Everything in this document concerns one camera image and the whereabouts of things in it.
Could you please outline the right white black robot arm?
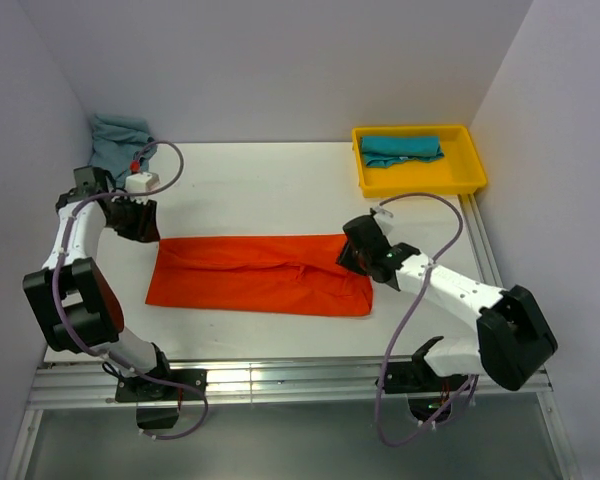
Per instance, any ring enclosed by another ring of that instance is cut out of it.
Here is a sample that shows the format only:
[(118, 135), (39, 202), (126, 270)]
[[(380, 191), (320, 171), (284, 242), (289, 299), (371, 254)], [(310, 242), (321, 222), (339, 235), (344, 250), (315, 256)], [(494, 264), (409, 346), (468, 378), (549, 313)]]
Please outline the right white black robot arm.
[(433, 392), (444, 384), (458, 388), (472, 375), (518, 391), (557, 351), (557, 340), (526, 288), (491, 286), (438, 265), (409, 244), (391, 244), (374, 214), (350, 220), (343, 232), (338, 265), (427, 300), (471, 331), (459, 338), (437, 335), (409, 360), (389, 361), (385, 393)]

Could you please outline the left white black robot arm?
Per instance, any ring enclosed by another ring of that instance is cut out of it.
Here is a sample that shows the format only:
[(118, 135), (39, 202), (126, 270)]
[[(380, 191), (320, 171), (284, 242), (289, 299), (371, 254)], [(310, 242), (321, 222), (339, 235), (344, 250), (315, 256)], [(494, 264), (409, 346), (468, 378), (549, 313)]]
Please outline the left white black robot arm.
[(56, 203), (59, 228), (42, 268), (25, 275), (23, 290), (48, 346), (86, 353), (137, 400), (163, 400), (175, 375), (165, 354), (124, 324), (123, 309), (96, 264), (102, 232), (139, 243), (160, 239), (157, 203), (146, 195), (159, 179), (136, 173), (123, 190), (99, 167), (74, 171), (75, 186)]

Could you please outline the orange t shirt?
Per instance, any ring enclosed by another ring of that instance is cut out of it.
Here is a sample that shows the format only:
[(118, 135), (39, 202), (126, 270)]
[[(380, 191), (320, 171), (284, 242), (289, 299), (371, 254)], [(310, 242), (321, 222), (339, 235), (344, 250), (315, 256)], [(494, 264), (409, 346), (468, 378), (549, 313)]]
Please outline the orange t shirt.
[(371, 313), (373, 287), (336, 264), (342, 234), (168, 238), (145, 303), (324, 317)]

